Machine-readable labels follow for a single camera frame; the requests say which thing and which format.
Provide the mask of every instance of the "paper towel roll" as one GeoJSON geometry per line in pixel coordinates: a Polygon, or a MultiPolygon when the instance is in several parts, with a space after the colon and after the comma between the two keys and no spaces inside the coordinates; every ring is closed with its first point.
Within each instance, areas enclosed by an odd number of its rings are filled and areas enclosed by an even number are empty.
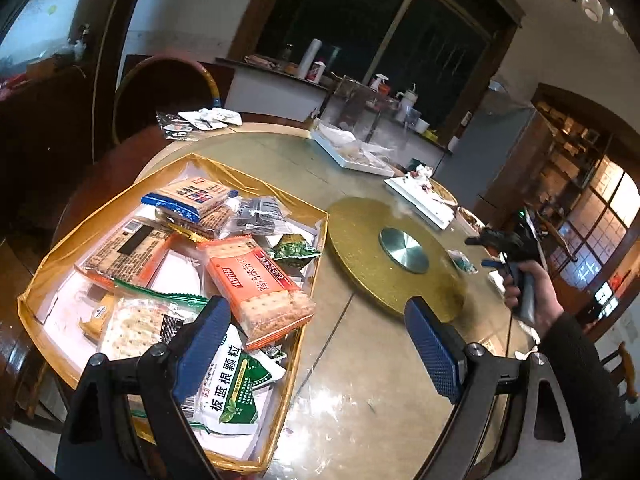
{"type": "Polygon", "coordinates": [[[298,72],[296,73],[297,78],[304,79],[306,77],[306,73],[309,72],[311,64],[314,62],[316,54],[318,53],[318,50],[320,50],[321,46],[322,41],[316,40],[316,38],[311,40],[305,55],[302,57],[302,61],[300,61],[300,64],[298,65],[298,72]]]}

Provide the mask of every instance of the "refrigerator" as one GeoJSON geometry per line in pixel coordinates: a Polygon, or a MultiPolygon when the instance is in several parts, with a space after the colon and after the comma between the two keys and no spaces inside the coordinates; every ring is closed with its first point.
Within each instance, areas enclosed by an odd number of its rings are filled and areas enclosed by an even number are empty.
{"type": "Polygon", "coordinates": [[[512,100],[502,88],[489,89],[434,179],[461,206],[498,228],[522,206],[552,142],[545,118],[531,103],[512,100]]]}

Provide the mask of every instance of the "glass tabletop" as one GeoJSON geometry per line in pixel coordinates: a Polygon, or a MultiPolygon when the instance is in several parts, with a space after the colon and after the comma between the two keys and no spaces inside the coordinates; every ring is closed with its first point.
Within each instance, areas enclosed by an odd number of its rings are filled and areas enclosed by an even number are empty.
{"type": "MultiPolygon", "coordinates": [[[[488,271],[480,266],[487,256],[484,249],[464,246],[466,234],[455,219],[445,230],[427,224],[382,177],[345,170],[315,141],[283,134],[227,134],[177,149],[172,145],[172,150],[164,158],[161,153],[143,173],[193,152],[323,210],[344,197],[359,196],[415,215],[445,249],[463,250],[479,269],[464,276],[465,303],[452,322],[465,341],[481,342],[496,355],[513,357],[516,350],[529,350],[530,339],[510,323],[488,271]]],[[[318,272],[318,312],[306,329],[294,397],[265,478],[411,479],[436,443],[452,405],[436,393],[402,320],[360,291],[329,247],[318,272]]],[[[494,410],[479,458],[493,447],[500,419],[500,409],[494,410]]]]}

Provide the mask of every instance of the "blue snack package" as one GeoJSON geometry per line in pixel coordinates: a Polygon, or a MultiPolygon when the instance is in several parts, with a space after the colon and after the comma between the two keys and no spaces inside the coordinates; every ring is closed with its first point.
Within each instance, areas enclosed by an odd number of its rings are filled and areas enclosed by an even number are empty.
{"type": "Polygon", "coordinates": [[[197,224],[225,201],[230,190],[223,184],[196,176],[147,193],[140,202],[173,212],[197,224]]]}

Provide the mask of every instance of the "metal center disc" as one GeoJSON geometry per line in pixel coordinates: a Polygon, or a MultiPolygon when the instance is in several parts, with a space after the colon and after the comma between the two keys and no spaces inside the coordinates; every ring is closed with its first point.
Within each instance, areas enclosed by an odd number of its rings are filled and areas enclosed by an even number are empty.
{"type": "Polygon", "coordinates": [[[378,240],[385,253],[409,272],[424,274],[429,269],[429,260],[422,246],[404,231],[385,227],[380,231],[378,240]]]}

